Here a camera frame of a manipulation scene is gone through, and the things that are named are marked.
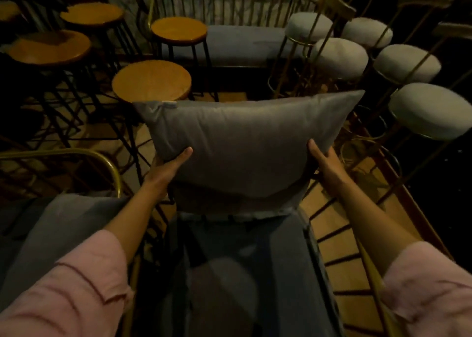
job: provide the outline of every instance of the round white seat cushion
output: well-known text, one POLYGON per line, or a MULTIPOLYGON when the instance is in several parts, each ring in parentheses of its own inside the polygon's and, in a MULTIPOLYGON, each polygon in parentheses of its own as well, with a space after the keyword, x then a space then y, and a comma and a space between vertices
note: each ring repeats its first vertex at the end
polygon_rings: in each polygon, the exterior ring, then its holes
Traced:
MULTIPOLYGON (((354 18, 346 23, 342 38, 372 48, 386 28, 386 24, 370 18, 354 18)), ((393 32, 389 28, 375 48, 384 48, 392 41, 393 32)))
MULTIPOLYGON (((320 39, 314 45, 310 62, 316 58, 323 41, 320 39)), ((333 78, 354 80, 362 76, 368 61, 367 52, 359 44, 342 38, 329 38, 315 65, 333 78)))
MULTIPOLYGON (((315 23, 317 13, 298 12, 292 14, 285 27, 285 35, 300 42, 307 42, 311 27, 315 23)), ((311 41, 316 42, 321 38, 325 38, 329 29, 333 25, 331 19, 325 15, 320 15, 316 27, 311 34, 311 41)))
POLYGON ((472 105, 437 85, 405 85, 393 93, 388 107, 402 125, 435 140, 452 140, 472 127, 472 105))
MULTIPOLYGON (((404 79, 427 53, 427 51, 416 46, 405 44, 389 45, 382 49, 375 59, 374 68, 386 78, 398 83, 404 83, 404 79)), ((434 55, 430 55, 404 84, 410 82, 430 82, 440 70, 440 61, 434 55)))

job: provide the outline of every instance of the person's left hand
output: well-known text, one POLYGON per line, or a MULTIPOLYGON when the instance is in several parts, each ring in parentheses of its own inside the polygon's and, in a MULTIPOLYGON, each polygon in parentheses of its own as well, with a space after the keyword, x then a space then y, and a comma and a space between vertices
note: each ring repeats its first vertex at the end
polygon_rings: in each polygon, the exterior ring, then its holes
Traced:
POLYGON ((157 155, 152 160, 149 172, 145 175, 142 188, 153 194, 156 202, 161 201, 167 194, 167 185, 176 175, 178 169, 192 155, 192 147, 187 147, 174 160, 164 163, 157 155))

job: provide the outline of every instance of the forearm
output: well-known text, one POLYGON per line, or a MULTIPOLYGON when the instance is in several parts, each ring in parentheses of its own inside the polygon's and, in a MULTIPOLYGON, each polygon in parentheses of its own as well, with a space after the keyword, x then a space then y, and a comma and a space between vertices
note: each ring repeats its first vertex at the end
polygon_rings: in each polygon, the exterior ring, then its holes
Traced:
POLYGON ((105 227, 119 240, 125 251, 127 263, 134 254, 145 234, 152 209, 158 203, 156 191, 144 184, 131 198, 127 205, 105 227))
POLYGON ((381 275, 402 250, 418 241, 386 215, 353 181, 342 186, 339 200, 356 237, 381 275))

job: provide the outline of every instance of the tiled floor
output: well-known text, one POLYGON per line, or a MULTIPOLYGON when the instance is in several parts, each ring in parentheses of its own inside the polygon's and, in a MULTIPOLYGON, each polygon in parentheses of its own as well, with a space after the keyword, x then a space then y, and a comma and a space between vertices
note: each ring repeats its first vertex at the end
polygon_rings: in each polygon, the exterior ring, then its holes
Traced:
MULTIPOLYGON (((196 97, 197 100, 213 101, 211 96, 205 94, 204 97, 196 97)), ((102 96, 100 98, 103 102, 109 102, 111 99, 102 96)), ((244 93, 220 93, 221 102, 233 102, 246 100, 244 93)), ((79 135, 90 137, 105 137, 113 136, 113 132, 106 124, 93 124, 82 127, 79 135)), ((139 126, 135 130, 136 144, 140 145, 150 139, 149 131, 145 125, 139 126)), ((56 147, 56 144, 45 143, 42 148, 51 149, 56 147)), ((112 158, 118 166, 125 166, 129 160, 129 153, 122 148, 122 144, 118 141, 92 141, 92 142, 75 142, 74 146, 82 148, 90 148, 98 150, 105 155, 112 158)), ((152 142, 143 144, 139 151, 150 162, 154 157, 154 147, 152 142)), ((148 166, 144 161, 140 161, 143 173, 148 170, 148 166)), ((362 189, 374 200, 376 200, 386 189, 386 181, 378 169, 369 174, 370 168, 373 167, 372 160, 365 160, 356 170, 356 179, 362 189)), ((136 191, 139 188, 139 183, 136 175, 135 166, 131 166, 123 175, 123 180, 131 188, 136 191)), ((320 185, 310 192, 310 194, 303 200, 301 207, 305 210, 307 216, 312 215, 317 209, 322 207, 324 203, 329 200, 329 197, 322 191, 320 185)), ((402 205, 398 202, 395 195, 390 197, 382 208, 387 214, 398 221, 411 233, 419 237, 418 232, 405 213, 402 205)), ((167 218, 170 219, 175 213, 175 207, 171 205, 162 205, 162 209, 167 218)), ((164 227, 160 218, 155 214, 159 225, 164 227)), ((320 238, 327 233, 330 233, 337 228, 343 227, 347 224, 347 219, 343 208, 339 203, 326 209, 321 215, 312 221, 313 231, 317 238, 320 238)), ((339 235, 320 243, 320 250, 322 258, 325 262, 350 255, 358 252, 358 247, 352 233, 352 230, 347 230, 339 235)), ((332 265, 327 268, 329 278, 331 280, 333 290, 359 290, 368 289, 369 283, 367 276, 360 259, 352 260, 337 265, 332 265)), ((381 332, 382 325, 379 315, 376 310, 374 299, 371 296, 337 296, 336 297, 341 316, 345 323, 381 332)), ((366 336, 365 334, 353 331, 347 331, 346 334, 350 337, 366 336)))

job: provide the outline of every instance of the pink sleeve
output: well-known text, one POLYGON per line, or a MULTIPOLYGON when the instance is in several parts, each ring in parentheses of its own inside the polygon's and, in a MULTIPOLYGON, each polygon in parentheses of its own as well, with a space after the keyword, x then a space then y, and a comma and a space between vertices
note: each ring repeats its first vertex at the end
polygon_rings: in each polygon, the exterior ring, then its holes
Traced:
POLYGON ((114 336, 132 298, 125 253, 101 230, 0 314, 0 336, 114 336))
POLYGON ((472 275, 432 245, 410 245, 384 277, 382 301, 412 337, 472 336, 472 275))

